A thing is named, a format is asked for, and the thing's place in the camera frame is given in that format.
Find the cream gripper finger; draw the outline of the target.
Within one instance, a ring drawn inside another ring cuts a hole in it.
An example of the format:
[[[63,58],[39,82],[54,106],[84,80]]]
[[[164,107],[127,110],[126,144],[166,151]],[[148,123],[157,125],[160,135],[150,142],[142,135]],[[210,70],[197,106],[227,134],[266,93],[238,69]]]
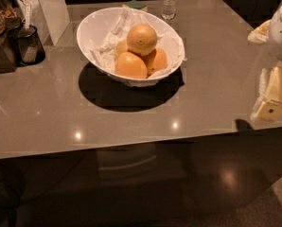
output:
[[[264,44],[268,39],[270,20],[265,21],[248,35],[248,41],[255,44]]]
[[[263,68],[259,78],[258,98],[251,120],[256,124],[272,122],[282,115],[282,61],[273,69]]]

